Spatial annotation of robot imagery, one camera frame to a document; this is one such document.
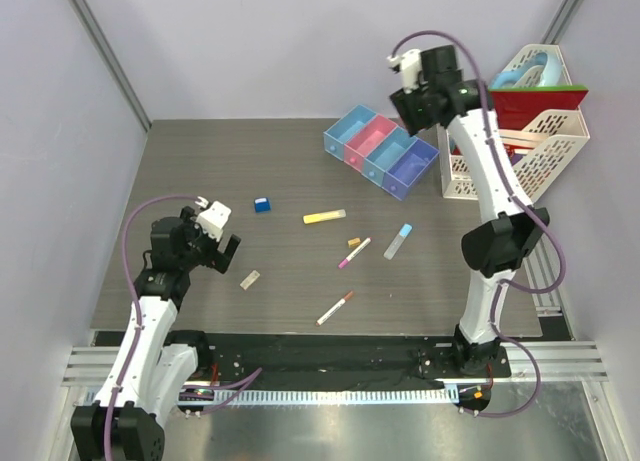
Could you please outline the clear beige eraser block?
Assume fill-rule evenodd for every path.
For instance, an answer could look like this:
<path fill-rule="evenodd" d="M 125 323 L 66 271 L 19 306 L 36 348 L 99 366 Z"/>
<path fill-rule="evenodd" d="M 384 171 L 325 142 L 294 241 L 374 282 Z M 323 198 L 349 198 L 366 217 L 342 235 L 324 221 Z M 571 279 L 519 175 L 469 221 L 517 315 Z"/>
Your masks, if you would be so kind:
<path fill-rule="evenodd" d="M 246 291 L 248 290 L 258 279 L 260 273 L 257 270 L 252 270 L 240 283 L 240 287 Z"/>

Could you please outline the teal blue drawer box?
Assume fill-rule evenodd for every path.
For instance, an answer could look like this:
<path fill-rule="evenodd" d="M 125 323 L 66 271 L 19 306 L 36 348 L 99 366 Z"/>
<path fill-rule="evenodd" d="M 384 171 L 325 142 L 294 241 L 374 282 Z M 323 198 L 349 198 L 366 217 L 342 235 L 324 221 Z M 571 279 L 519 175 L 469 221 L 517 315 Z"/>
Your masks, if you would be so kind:
<path fill-rule="evenodd" d="M 404 128 L 396 127 L 364 159 L 362 176 L 377 186 L 382 186 L 385 174 L 414 142 L 415 139 Z"/>

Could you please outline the pink drawer box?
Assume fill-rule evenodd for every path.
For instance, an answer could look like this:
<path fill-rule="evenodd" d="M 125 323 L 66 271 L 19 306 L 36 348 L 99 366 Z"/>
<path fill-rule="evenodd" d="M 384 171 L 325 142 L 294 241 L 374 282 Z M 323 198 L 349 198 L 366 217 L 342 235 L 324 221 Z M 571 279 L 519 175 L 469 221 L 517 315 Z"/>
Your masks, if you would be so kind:
<path fill-rule="evenodd" d="M 398 125 L 394 121 L 382 115 L 376 115 L 346 143 L 344 163 L 361 172 L 364 160 L 397 127 Z"/>

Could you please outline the purple drawer box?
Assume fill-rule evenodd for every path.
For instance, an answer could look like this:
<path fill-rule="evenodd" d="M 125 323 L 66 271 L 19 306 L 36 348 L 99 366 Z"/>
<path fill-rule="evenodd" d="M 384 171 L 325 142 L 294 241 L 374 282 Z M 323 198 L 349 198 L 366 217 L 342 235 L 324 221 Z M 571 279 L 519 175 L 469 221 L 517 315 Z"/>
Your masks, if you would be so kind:
<path fill-rule="evenodd" d="M 437 148 L 416 139 L 386 171 L 382 189 L 394 198 L 404 200 L 438 156 Z"/>

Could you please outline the blue capped clear tube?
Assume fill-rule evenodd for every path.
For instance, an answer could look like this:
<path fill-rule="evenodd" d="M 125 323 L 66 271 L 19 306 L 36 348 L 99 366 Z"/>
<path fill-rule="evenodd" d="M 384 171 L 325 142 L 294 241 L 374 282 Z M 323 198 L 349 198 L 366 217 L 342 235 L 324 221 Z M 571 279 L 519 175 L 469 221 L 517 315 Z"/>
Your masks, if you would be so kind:
<path fill-rule="evenodd" d="M 404 241 L 410 235 L 412 229 L 413 227 L 408 223 L 405 223 L 402 226 L 402 228 L 399 230 L 399 232 L 396 234 L 392 242 L 389 244 L 389 246 L 383 253 L 383 257 L 385 259 L 391 260 L 394 258 L 394 256 L 396 255 L 396 253 L 398 252 L 398 250 L 400 249 Z"/>

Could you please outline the yellow capped tube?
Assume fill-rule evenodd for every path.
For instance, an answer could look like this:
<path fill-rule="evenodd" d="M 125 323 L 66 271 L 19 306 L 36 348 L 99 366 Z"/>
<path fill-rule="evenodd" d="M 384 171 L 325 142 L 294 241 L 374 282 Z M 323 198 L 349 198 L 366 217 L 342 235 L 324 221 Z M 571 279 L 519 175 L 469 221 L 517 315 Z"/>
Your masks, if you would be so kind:
<path fill-rule="evenodd" d="M 346 210 L 339 209 L 333 211 L 326 211 L 320 213 L 313 213 L 304 215 L 302 220 L 305 225 L 317 224 L 326 221 L 333 221 L 343 219 L 346 217 Z"/>

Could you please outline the light blue drawer box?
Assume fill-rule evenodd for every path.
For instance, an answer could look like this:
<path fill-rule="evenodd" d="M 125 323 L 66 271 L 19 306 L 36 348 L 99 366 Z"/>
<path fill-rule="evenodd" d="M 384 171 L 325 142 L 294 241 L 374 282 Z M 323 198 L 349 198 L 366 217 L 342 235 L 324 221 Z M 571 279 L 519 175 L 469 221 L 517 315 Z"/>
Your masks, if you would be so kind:
<path fill-rule="evenodd" d="M 346 144 L 376 115 L 375 111 L 366 106 L 355 106 L 323 133 L 324 150 L 343 161 Z"/>

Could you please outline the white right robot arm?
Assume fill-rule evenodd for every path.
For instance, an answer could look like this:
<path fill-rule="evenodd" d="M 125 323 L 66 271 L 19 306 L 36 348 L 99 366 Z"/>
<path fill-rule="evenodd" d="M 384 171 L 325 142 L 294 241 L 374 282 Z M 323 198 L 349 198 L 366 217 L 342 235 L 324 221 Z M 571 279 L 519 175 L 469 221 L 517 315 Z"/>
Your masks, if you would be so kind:
<path fill-rule="evenodd" d="M 445 129 L 476 191 L 481 222 L 461 240 L 471 279 L 451 361 L 462 375 L 482 375 L 499 356 L 497 332 L 507 284 L 540 240 L 549 214 L 535 208 L 519 186 L 487 87 L 464 79 L 454 46 L 393 53 L 388 62 L 402 79 L 390 99 L 405 128 L 410 134 L 433 126 Z"/>

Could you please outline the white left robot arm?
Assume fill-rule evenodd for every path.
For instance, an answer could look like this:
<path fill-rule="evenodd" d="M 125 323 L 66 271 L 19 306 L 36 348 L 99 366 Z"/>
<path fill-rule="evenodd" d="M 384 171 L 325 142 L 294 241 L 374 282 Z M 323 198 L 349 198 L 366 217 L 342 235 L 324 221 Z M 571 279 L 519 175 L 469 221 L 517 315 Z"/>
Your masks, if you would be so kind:
<path fill-rule="evenodd" d="M 127 281 L 133 300 L 113 366 L 94 400 L 74 410 L 70 427 L 82 460 L 159 460 L 164 425 L 188 378 L 213 366 L 200 331 L 175 331 L 181 304 L 198 267 L 225 273 L 241 242 L 219 246 L 231 210 L 199 198 L 179 216 L 152 223 L 143 268 Z"/>

